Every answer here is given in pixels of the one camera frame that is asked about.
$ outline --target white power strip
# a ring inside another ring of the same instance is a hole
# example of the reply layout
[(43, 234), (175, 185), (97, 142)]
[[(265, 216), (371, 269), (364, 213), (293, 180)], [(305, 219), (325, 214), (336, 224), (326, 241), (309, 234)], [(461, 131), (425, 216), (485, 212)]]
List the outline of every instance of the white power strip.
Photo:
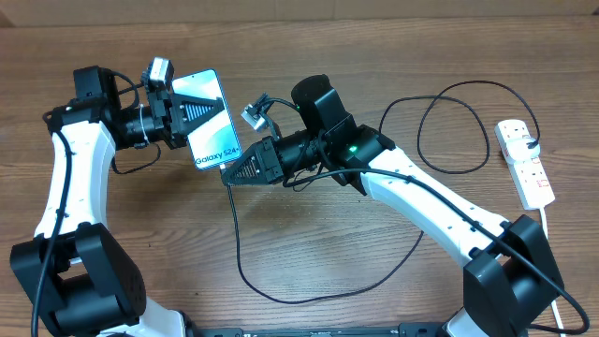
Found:
[(540, 145), (528, 148), (528, 143), (534, 139), (526, 124), (519, 120), (499, 122), (495, 126), (495, 135), (524, 209), (539, 210), (553, 202), (555, 196), (539, 158)]

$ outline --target electrical socket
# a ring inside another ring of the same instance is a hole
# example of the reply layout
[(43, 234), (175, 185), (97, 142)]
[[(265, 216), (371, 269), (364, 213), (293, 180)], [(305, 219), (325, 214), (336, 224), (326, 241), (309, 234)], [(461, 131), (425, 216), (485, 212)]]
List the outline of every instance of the electrical socket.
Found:
[(495, 135), (524, 209), (538, 210), (553, 202), (555, 196), (539, 157), (540, 145), (528, 149), (527, 144), (533, 138), (526, 124), (519, 120), (499, 122)]

